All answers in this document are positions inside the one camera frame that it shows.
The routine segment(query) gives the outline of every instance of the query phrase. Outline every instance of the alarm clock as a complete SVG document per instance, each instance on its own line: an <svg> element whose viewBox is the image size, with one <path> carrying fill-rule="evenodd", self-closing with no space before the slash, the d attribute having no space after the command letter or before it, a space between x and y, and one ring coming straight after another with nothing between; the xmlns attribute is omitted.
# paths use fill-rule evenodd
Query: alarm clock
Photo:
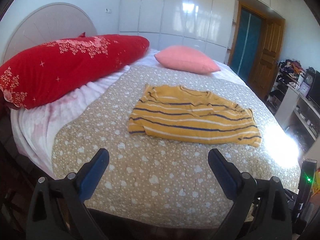
<svg viewBox="0 0 320 240"><path fill-rule="evenodd" d="M303 82L305 82L305 84L307 84L309 87L312 87L315 77L316 77L316 71L310 67L307 69Z"/></svg>
<svg viewBox="0 0 320 240"><path fill-rule="evenodd" d="M302 85L301 85L301 87L299 88L298 91L299 91L304 97L306 97L307 94L308 94L308 92L309 92L309 90L310 90L310 86L307 85L305 82L302 82Z"/></svg>

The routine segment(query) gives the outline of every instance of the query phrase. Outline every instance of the screw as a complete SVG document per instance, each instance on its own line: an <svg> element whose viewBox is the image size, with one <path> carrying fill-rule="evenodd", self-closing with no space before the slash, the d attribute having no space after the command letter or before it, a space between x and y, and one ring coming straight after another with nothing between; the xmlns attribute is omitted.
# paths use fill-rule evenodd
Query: screw
<svg viewBox="0 0 320 240"><path fill-rule="evenodd" d="M247 172L242 173L242 178L244 179L250 179L251 175Z"/></svg>
<svg viewBox="0 0 320 240"><path fill-rule="evenodd" d="M76 177L76 174L74 172L69 173L67 176L68 179L74 179L75 177Z"/></svg>
<svg viewBox="0 0 320 240"><path fill-rule="evenodd" d="M272 179L273 179L274 182L279 182L280 181L280 179L277 176L273 176Z"/></svg>
<svg viewBox="0 0 320 240"><path fill-rule="evenodd" d="M44 181L45 181L45 177L41 177L41 178L38 179L39 183L43 183Z"/></svg>

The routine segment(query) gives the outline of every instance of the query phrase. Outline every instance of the wooden door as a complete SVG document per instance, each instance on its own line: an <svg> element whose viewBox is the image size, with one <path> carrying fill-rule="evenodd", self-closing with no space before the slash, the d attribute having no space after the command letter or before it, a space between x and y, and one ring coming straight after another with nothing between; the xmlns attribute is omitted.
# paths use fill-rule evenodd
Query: wooden door
<svg viewBox="0 0 320 240"><path fill-rule="evenodd" d="M284 35L284 19L265 19L248 86L261 99L270 92L278 73L277 61Z"/></svg>

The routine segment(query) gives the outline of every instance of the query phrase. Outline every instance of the door frame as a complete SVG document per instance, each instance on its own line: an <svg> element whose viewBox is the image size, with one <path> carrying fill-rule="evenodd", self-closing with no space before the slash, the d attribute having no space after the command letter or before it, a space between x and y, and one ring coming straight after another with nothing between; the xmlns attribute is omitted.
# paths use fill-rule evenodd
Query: door frame
<svg viewBox="0 0 320 240"><path fill-rule="evenodd" d="M263 42L263 33L262 30L265 29L266 26L266 19L269 19L270 17L268 17L266 14L264 14L263 12L257 10L256 8L239 1L239 5L238 5L238 14L237 14L237 21L236 21L236 29L235 29L235 34L233 36L233 41L232 41L232 46L231 46L231 51L230 51L230 56L229 56L229 60L228 60L228 65L231 64L232 58L233 58L233 53L235 51L235 47L236 47L236 42L237 42L237 37L238 37L238 32L239 32L239 23L240 23L240 15L241 15L241 9L245 8L246 10L249 10L250 12L258 15L259 17L262 18L262 23L261 23L261 31L260 31L260 36L259 36L259 43L257 48L260 48L262 46L262 42ZM257 53L258 50L256 52L255 55L255 60L253 61L255 63L256 58L257 58Z"/></svg>
<svg viewBox="0 0 320 240"><path fill-rule="evenodd" d="M231 47L231 51L230 51L228 65L231 64L231 61L232 61L232 58L233 58L233 53L234 53L235 47L236 47L236 41L237 41L238 32L239 32L240 15L241 15L241 9L242 8L244 8L244 9L250 11L251 13L259 16L260 18L262 18L260 36L259 36L259 41L258 41L258 45L257 45L257 51L256 51L256 55L254 57L253 63L252 63L252 68L251 68L250 73L249 73L249 77L248 77L248 79L249 79L250 76L253 75L253 72L254 72L253 70L259 64L259 61L260 61L260 55L261 55L261 53L263 51L264 38L265 38L266 31L267 31L267 20L268 19L274 19L274 18L266 15L265 13L259 11L258 9L248 5L246 3L243 3L241 1L239 1L237 21L236 21L236 29L235 29L235 34L234 34L233 41L232 41L232 47ZM271 90L271 88L272 88L272 86L274 84L274 80L276 79L276 75L277 75L277 72L274 73L272 81L270 82L270 84L268 84L268 90Z"/></svg>

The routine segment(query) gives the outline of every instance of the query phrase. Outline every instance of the beige quilt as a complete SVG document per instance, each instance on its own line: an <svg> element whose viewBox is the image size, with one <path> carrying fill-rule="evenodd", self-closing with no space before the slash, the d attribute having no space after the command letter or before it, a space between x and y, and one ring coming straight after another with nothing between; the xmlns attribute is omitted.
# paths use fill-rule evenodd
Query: beige quilt
<svg viewBox="0 0 320 240"><path fill-rule="evenodd" d="M210 90L254 109L261 146L204 145L129 135L128 116L146 83ZM64 178L90 161L99 148L105 148L110 163L94 195L86 201L87 207L161 227L214 228L232 202L209 168L209 150L218 148L240 171L256 178L276 175L284 187L296 191L300 168L296 160L285 161L291 154L290 148L279 148L285 138L273 115L249 88L205 75L133 66L59 131L52 165L56 177Z"/></svg>

